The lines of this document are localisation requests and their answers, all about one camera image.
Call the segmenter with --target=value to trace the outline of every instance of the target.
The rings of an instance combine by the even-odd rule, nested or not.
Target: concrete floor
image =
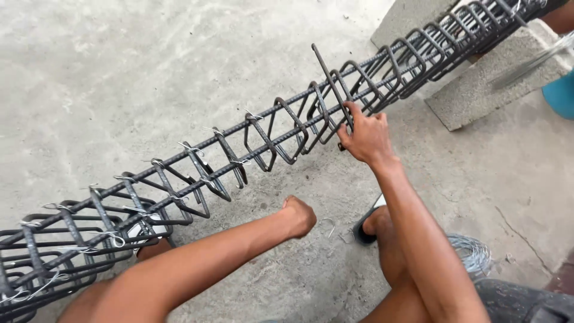
[[[85,198],[79,189],[89,183],[111,186],[113,175],[147,167],[142,159],[172,156],[177,141],[210,136],[202,126],[242,120],[243,107],[256,113],[322,80],[311,43],[329,68],[370,57],[369,37],[390,5],[0,3],[0,207],[10,210],[0,228],[14,228],[42,204]],[[541,102],[532,93],[455,133],[419,97],[387,109],[395,150],[443,228],[488,244],[496,259],[491,276],[534,287],[574,244],[574,124]],[[175,240],[265,216],[288,194],[334,219],[333,236],[330,225],[317,225],[180,306],[169,322],[365,316],[389,291],[376,247],[347,245],[337,235],[378,196],[369,169],[333,140],[293,166],[279,160],[271,174],[251,166],[248,176],[244,190],[231,190],[232,203],[208,195],[212,218],[177,228]],[[507,253],[516,263],[504,261]],[[45,307],[33,322],[55,321],[68,302]]]

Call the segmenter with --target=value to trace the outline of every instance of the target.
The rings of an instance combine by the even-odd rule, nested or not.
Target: forearm
[[[92,322],[158,322],[250,259],[293,237],[282,211],[175,248],[116,278]]]
[[[487,320],[458,255],[412,188],[400,162],[371,168],[387,201],[409,273],[433,319]]]

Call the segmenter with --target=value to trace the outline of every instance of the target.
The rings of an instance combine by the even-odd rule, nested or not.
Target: ribbed steel bar
[[[378,113],[428,81],[440,79],[469,56],[492,48],[544,6],[544,0],[524,0],[520,5],[512,1],[471,2],[382,47],[372,58],[362,63],[345,62],[339,70],[329,70],[313,44],[325,81],[311,82],[307,90],[289,99],[278,97],[271,108],[258,114],[248,112],[242,122],[229,129],[207,129],[213,136],[201,143],[182,141],[183,151],[165,160],[152,158],[151,167],[138,174],[123,172],[115,176],[118,184],[108,189],[92,184],[89,197],[83,201],[47,206],[57,213],[30,214],[23,218],[19,229],[0,231],[0,321],[30,320],[39,307],[93,283],[98,273],[131,257],[134,249],[157,243],[154,238],[168,239],[174,245],[170,239],[173,225],[189,225],[193,216],[210,218],[201,192],[203,186],[231,201],[221,176],[233,171],[236,187],[242,189],[247,185],[244,165],[251,161],[265,172],[272,170],[277,156],[288,164],[295,163],[317,142],[326,144],[339,125],[346,123],[352,129],[352,116],[342,106],[343,100],[360,102],[368,115]],[[335,98],[333,107],[325,101],[329,93]],[[293,104],[299,102],[295,109]],[[293,128],[273,136],[279,113],[293,121]],[[335,122],[337,115],[340,121]],[[264,118],[269,120],[267,132],[262,127]],[[238,150],[227,140],[240,130],[245,132],[248,151],[243,156],[236,155]],[[264,144],[251,147],[250,134]],[[289,146],[282,143],[293,137],[296,147],[290,153]],[[209,156],[203,152],[212,145],[221,147],[227,157],[227,164],[218,170],[211,168]],[[271,158],[264,161],[262,154],[267,151]],[[196,170],[198,179],[183,175],[174,164]],[[158,182],[150,179],[154,174]],[[176,190],[176,184],[182,183],[185,187]],[[138,193],[142,190],[167,196],[156,202]],[[190,201],[201,207],[196,209]],[[180,210],[181,217],[170,218],[165,207],[171,204]],[[69,237],[55,238],[62,234]]]

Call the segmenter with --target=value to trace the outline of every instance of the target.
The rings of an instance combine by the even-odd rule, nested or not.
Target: leg
[[[364,222],[363,230],[377,236],[379,259],[391,292],[361,322],[431,322],[398,245],[386,206],[381,206]]]
[[[170,250],[167,239],[160,239],[156,245],[141,248],[137,253],[139,261],[147,260]],[[102,295],[110,287],[113,279],[103,280],[89,286],[76,299],[74,299],[60,315],[58,323],[88,322]]]

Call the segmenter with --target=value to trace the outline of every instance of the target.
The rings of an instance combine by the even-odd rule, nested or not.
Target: foot
[[[368,234],[369,236],[376,236],[377,235],[377,227],[380,224],[386,223],[386,220],[389,217],[389,209],[386,205],[380,206],[375,212],[371,214],[364,222],[363,222],[363,231]]]

